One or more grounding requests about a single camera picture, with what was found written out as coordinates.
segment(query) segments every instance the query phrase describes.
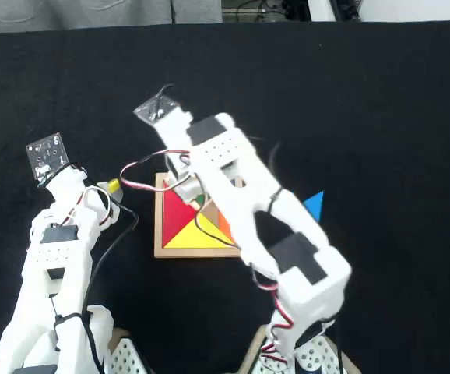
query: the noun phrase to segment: perforated metal plate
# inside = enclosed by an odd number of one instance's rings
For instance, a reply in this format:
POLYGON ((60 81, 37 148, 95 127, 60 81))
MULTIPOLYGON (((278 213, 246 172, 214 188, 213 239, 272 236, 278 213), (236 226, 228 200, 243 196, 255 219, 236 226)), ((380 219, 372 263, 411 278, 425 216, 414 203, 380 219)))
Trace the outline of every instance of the perforated metal plate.
POLYGON ((275 365, 271 365, 272 362, 267 362, 267 367, 257 359, 251 374, 339 374, 337 353, 331 349, 327 340, 322 336, 315 337, 303 344, 294 352, 294 357, 301 371, 296 372, 293 366, 288 369, 277 369, 275 365))
POLYGON ((111 355, 110 374, 148 374, 132 341, 122 338, 111 355))

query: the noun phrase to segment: yellow triangle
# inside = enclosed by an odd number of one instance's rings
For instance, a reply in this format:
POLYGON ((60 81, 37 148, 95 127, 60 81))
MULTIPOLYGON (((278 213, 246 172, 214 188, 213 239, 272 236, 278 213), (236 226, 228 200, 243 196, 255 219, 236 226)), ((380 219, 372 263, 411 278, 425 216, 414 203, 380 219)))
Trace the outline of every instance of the yellow triangle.
MULTIPOLYGON (((230 241, 230 239, 203 214, 200 213, 198 219, 199 225, 203 230, 209 232, 211 235, 215 235, 225 242, 230 241)), ((219 242, 200 231, 195 226, 194 220, 192 220, 186 224, 185 227, 164 246, 164 248, 230 248, 230 246, 224 245, 222 242, 219 242)))

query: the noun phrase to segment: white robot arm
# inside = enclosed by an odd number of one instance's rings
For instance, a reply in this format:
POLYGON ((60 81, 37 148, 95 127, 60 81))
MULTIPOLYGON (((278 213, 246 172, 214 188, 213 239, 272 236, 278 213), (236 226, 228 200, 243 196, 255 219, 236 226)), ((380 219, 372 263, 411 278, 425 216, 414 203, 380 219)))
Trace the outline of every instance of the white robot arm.
POLYGON ((322 333, 326 324, 321 321, 340 310, 350 265, 294 194, 282 189, 229 115, 192 123, 192 115, 161 91, 134 112, 154 127, 168 149, 188 150, 187 157, 167 155, 169 183, 186 178, 174 191, 186 203, 208 194, 253 275, 258 271, 275 282, 262 286, 276 300, 262 356, 291 365, 296 347, 322 333), (237 177, 244 187, 231 183, 237 177), (258 210, 287 224, 292 235, 267 250, 256 234, 258 210))
POLYGON ((86 172, 68 162, 59 134, 26 150, 55 202, 33 219, 23 285, 0 340, 0 374, 99 372, 110 359, 113 319, 101 305, 84 311, 90 250, 120 209, 106 190, 86 185, 86 172))

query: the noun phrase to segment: red triangle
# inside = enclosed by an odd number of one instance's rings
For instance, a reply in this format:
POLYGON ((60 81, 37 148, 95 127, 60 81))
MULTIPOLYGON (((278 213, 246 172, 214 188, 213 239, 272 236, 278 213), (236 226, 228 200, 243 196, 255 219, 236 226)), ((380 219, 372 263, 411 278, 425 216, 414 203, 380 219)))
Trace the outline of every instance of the red triangle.
POLYGON ((175 192, 163 192, 163 247, 193 220, 194 216, 195 210, 181 201, 175 192))

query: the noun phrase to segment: tangram puzzle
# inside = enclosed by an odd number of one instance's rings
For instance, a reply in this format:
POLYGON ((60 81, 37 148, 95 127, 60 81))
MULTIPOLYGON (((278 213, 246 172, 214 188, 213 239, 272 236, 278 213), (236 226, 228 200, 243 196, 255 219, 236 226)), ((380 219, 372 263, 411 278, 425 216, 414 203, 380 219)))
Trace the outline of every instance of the tangram puzzle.
MULTIPOLYGON (((156 187, 165 187, 166 173, 156 174, 156 187)), ((194 222, 199 206, 186 205, 174 191, 156 194, 154 221, 155 257, 238 257, 239 250, 200 231, 194 222)), ((198 216, 199 225, 212 235, 234 242, 230 229, 211 202, 198 216)))

